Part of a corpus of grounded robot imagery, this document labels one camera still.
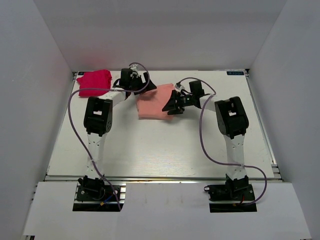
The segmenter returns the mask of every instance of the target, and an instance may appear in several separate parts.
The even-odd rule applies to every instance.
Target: black bracket
[[[149,84],[146,86],[145,89],[139,92],[135,92],[134,95],[143,94],[150,90],[157,89],[157,86],[154,85],[151,79],[149,79],[149,75],[147,72],[144,72],[143,76],[144,76],[145,82],[142,82],[141,76],[139,76],[138,73],[133,71],[131,68],[122,68],[120,78],[114,82],[113,87],[119,87],[129,91],[138,91],[144,88],[149,81]],[[126,98],[129,97],[130,94],[131,92],[126,92],[125,93]]]
[[[172,90],[169,101],[162,108],[162,112],[168,111],[168,115],[183,114],[187,106],[200,106],[200,98],[205,95],[201,81],[195,80],[189,82],[191,94],[182,94]]]
[[[238,96],[229,100],[216,101],[215,112],[218,127],[223,135],[234,139],[237,135],[244,135],[249,127],[249,120]]]
[[[84,176],[83,179],[79,178],[78,191],[76,194],[76,200],[79,202],[91,202],[91,201],[104,201],[110,196],[110,201],[115,201],[113,190],[109,185],[105,185],[102,179],[92,179],[88,176]],[[120,198],[120,186],[113,185],[114,190],[117,191],[118,199]]]
[[[113,101],[91,96],[86,104],[83,125],[88,134],[95,133],[102,137],[112,126]]]
[[[204,187],[204,191],[210,195],[210,201],[220,202],[220,201],[239,201],[243,199],[245,201],[254,201],[255,193],[251,184],[249,184],[242,191],[238,191],[237,194],[234,194],[227,184],[217,184],[217,185],[208,185]]]

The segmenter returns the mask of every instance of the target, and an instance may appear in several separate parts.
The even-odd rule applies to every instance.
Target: pink towel
[[[111,87],[111,73],[110,71],[103,69],[98,71],[87,71],[83,77],[79,77],[77,82],[80,84],[80,89],[86,88],[99,88],[110,89]],[[99,90],[84,90],[79,92],[80,97],[97,97],[101,96],[108,91]]]
[[[162,108],[169,101],[174,89],[174,85],[170,83],[157,86],[155,90],[140,94],[136,101],[139,118],[172,120],[174,116],[167,115],[168,112],[162,111]]]

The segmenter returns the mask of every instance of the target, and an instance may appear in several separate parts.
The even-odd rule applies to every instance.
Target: white wall
[[[1,0],[1,239],[21,237],[36,183],[46,173],[71,79],[34,2]]]
[[[288,0],[251,67],[280,172],[320,239],[320,1]]]
[[[286,0],[34,0],[73,71],[245,69]]]

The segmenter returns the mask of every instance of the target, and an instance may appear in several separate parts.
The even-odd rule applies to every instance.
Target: white table
[[[111,72],[113,80],[119,71]],[[197,77],[213,86],[217,98],[226,100],[239,96],[249,119],[244,139],[246,165],[257,166],[267,177],[274,176],[272,158],[266,147],[262,130],[254,108],[250,90],[244,75],[227,75],[225,71],[150,71],[156,85],[176,83],[185,77]],[[189,89],[188,81],[184,86]],[[210,89],[202,85],[206,93]],[[73,90],[79,89],[75,82]],[[74,125],[85,141],[83,126],[87,105],[86,98],[75,95],[71,102]],[[139,120],[136,100],[130,96],[113,109],[113,124],[105,141],[104,173],[108,177],[178,177],[225,178],[226,167],[209,161],[201,149],[199,140],[200,109],[187,107],[184,114],[171,122]],[[217,125],[214,112],[206,111],[203,118],[203,137],[206,149],[215,160],[226,162],[226,143]],[[48,176],[83,176],[86,173],[87,154],[76,138],[65,115],[59,136],[51,156]],[[249,178],[262,178],[255,169],[247,169]]]

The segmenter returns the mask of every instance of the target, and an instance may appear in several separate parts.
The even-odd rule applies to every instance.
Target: sticker
[[[245,75],[245,73],[243,71],[227,71],[226,72],[227,75]]]
[[[83,75],[85,75],[85,71],[78,71],[78,76],[83,76]]]

